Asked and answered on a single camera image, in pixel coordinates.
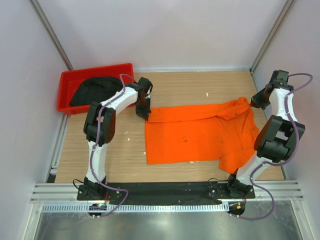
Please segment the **orange t shirt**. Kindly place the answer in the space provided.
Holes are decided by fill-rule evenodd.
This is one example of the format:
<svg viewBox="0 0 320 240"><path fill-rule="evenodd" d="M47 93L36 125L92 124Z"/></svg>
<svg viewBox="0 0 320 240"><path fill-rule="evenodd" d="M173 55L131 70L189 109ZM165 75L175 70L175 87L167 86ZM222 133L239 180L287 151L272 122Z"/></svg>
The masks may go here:
<svg viewBox="0 0 320 240"><path fill-rule="evenodd" d="M234 173L254 154L259 134L245 97L220 104L152 108L144 125L149 165L219 161Z"/></svg>

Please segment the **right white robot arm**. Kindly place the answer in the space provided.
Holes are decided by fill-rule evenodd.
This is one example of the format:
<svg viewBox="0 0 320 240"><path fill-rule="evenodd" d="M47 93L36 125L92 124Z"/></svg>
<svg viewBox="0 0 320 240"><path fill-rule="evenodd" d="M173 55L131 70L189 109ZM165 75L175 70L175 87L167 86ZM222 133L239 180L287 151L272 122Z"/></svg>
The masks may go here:
<svg viewBox="0 0 320 240"><path fill-rule="evenodd" d="M225 192L231 198L244 198L253 192L257 176L270 166L284 165L298 150L306 127L295 116L295 89L289 77L289 72L275 70L268 84L251 98L252 107L264 110L271 106L272 115L255 140L253 156L227 180Z"/></svg>

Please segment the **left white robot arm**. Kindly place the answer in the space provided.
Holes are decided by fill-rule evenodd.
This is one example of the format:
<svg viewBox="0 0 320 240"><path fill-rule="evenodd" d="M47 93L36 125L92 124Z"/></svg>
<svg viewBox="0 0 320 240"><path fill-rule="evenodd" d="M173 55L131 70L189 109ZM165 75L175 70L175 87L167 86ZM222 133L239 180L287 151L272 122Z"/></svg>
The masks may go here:
<svg viewBox="0 0 320 240"><path fill-rule="evenodd" d="M135 114L147 121L151 113L152 82L141 77L139 81L124 83L120 75L122 90L102 102L90 104L83 132L89 147L88 170L81 185L77 187L77 199L102 200L109 187L106 187L105 163L108 145L116 131L116 117L125 108L134 104Z"/></svg>

